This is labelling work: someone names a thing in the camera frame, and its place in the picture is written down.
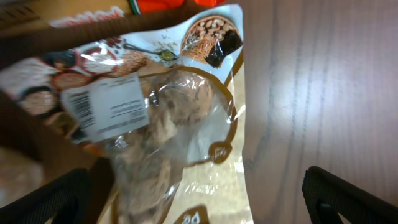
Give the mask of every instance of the snack bag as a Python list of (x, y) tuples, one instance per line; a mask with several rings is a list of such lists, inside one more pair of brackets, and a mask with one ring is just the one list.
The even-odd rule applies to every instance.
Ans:
[(242, 18), (238, 5), (221, 6), (168, 29), (30, 58), (2, 71), (0, 87), (111, 159), (119, 223), (252, 222)]

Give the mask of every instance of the spoon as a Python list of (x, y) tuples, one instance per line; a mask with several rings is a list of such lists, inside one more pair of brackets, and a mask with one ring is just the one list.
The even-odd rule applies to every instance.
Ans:
[(161, 50), (160, 52), (151, 52), (149, 50), (145, 50), (139, 47), (136, 47), (134, 45), (131, 44), (123, 44), (123, 48), (125, 49), (129, 49), (129, 50), (137, 50), (140, 52), (145, 52), (145, 53), (150, 53), (150, 54), (156, 54), (160, 57), (160, 59), (165, 60), (165, 61), (173, 61), (173, 60), (177, 60), (178, 57), (176, 56), (175, 53), (169, 51), (169, 50)]

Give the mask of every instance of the table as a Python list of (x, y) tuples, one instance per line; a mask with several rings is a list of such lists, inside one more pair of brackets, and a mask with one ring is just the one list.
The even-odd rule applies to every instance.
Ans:
[(398, 2), (238, 2), (255, 223), (310, 223), (310, 166), (398, 205)]

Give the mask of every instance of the brown logo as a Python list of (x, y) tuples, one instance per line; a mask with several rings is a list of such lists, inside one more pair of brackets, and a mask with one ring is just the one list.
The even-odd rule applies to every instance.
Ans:
[(214, 163), (222, 163), (232, 151), (232, 146), (227, 142), (213, 143), (209, 148), (210, 160)]
[(180, 215), (174, 224), (209, 224), (207, 209), (204, 205), (188, 209)]

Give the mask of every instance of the barcode label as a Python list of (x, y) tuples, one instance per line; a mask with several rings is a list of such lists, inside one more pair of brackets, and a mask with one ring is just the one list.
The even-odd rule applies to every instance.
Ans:
[(73, 112), (80, 121), (81, 128), (87, 128), (94, 124), (93, 111), (90, 106), (90, 95), (88, 91), (75, 93), (69, 96), (70, 103), (73, 106)]
[(93, 142), (149, 123), (139, 80), (134, 74), (65, 90), (61, 101)]

